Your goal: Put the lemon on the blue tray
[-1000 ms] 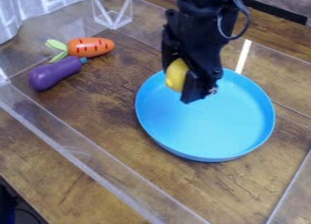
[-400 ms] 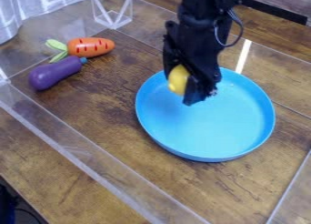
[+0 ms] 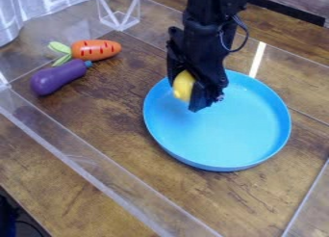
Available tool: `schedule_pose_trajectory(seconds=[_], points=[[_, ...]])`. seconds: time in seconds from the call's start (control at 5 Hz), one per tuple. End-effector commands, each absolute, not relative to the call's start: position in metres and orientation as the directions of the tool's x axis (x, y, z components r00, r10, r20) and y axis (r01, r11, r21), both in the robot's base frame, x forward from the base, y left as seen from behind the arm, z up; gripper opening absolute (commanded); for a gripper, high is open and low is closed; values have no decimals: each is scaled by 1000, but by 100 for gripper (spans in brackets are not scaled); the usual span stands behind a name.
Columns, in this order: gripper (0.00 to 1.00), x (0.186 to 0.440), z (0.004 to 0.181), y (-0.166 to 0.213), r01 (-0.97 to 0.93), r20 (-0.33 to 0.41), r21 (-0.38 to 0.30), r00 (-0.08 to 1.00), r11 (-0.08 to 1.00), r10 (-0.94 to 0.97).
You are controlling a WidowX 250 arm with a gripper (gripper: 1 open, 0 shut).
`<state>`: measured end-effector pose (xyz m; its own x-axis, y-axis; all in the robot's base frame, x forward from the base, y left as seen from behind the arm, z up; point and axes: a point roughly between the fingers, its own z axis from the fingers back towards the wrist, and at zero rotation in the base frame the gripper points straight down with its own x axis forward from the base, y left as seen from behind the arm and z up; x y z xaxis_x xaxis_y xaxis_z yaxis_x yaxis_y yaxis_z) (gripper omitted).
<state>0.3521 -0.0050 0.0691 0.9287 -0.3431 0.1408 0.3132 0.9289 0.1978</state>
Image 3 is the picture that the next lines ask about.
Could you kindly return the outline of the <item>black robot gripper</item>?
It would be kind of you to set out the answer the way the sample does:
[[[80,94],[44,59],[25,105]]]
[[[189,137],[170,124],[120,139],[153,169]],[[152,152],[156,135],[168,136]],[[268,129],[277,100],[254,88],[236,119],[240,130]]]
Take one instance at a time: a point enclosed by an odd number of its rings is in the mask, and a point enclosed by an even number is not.
[[[237,27],[244,30],[246,38],[238,48],[233,49]],[[194,76],[197,82],[192,88],[189,110],[196,113],[224,99],[224,89],[229,84],[224,60],[245,46],[248,28],[238,17],[210,25],[201,25],[188,18],[184,20],[184,29],[172,26],[168,34],[168,81],[173,84],[176,76],[184,70]]]

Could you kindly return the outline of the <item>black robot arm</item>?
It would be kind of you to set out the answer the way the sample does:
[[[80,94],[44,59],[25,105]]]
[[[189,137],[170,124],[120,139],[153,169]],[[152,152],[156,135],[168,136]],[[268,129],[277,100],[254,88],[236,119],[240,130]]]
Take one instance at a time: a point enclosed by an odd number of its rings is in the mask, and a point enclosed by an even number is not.
[[[245,46],[249,32],[237,13],[248,0],[188,0],[182,25],[168,28],[166,77],[169,84],[186,70],[196,79],[189,110],[197,112],[220,101],[229,79],[224,60]]]

